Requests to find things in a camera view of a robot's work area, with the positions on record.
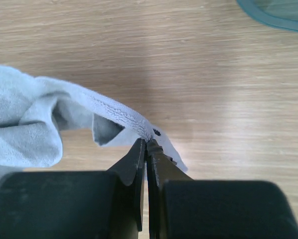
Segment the light grey panda towel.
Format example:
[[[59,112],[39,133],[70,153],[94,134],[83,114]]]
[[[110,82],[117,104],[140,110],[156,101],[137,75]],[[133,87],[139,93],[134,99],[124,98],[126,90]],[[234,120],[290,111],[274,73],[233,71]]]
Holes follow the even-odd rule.
[[[91,130],[99,146],[155,139],[187,170],[168,136],[126,105],[77,84],[0,65],[0,179],[57,164],[63,156],[61,132],[82,128]]]

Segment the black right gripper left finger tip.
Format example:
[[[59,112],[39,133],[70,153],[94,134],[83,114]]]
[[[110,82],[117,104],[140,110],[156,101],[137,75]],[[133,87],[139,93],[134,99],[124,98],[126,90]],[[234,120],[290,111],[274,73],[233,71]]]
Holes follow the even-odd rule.
[[[105,171],[10,173],[0,180],[0,239],[136,239],[146,143]]]

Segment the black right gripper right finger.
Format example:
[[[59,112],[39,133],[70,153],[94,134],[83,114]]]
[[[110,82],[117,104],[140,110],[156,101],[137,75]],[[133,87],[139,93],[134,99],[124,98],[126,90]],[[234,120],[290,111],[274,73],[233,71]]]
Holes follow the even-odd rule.
[[[152,239],[298,239],[283,191],[260,180],[194,180],[147,144]]]

